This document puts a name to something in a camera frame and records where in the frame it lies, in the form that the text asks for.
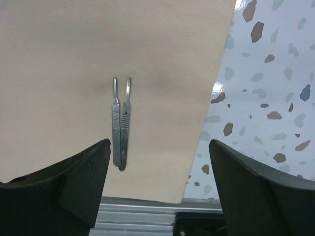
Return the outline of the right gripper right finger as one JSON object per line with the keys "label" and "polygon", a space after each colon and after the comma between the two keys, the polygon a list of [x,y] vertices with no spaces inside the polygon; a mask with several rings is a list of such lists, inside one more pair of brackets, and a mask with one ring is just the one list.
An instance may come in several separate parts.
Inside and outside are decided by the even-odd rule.
{"label": "right gripper right finger", "polygon": [[229,236],[313,236],[315,183],[247,157],[219,140],[211,165]]}

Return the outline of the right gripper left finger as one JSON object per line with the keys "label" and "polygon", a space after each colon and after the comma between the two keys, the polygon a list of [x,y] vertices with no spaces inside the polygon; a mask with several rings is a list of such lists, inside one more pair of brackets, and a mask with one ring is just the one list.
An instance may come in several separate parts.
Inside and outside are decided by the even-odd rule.
{"label": "right gripper left finger", "polygon": [[110,141],[0,184],[2,236],[87,236],[95,227]]}

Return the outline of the steel scalpel handle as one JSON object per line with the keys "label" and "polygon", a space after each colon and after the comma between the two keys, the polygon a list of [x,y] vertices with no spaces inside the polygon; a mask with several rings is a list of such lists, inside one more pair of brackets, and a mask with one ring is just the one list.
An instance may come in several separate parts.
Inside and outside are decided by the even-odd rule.
{"label": "steel scalpel handle", "polygon": [[124,171],[127,163],[127,149],[128,149],[128,137],[129,137],[129,126],[130,126],[130,86],[131,77],[127,78],[126,83],[126,97],[123,102],[123,113],[121,123],[121,164],[119,166],[120,171]]}
{"label": "steel scalpel handle", "polygon": [[113,164],[121,165],[121,137],[120,137],[120,104],[117,93],[117,78],[113,79],[113,104],[112,104],[112,139],[113,139]]}

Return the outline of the beige surgical wrap cloth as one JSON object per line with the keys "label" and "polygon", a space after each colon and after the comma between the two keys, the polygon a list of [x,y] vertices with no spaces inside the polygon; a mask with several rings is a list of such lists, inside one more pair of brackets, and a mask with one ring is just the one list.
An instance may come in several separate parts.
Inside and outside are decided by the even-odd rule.
{"label": "beige surgical wrap cloth", "polygon": [[0,179],[112,137],[130,88],[127,165],[103,194],[179,203],[220,66],[233,0],[3,0]]}

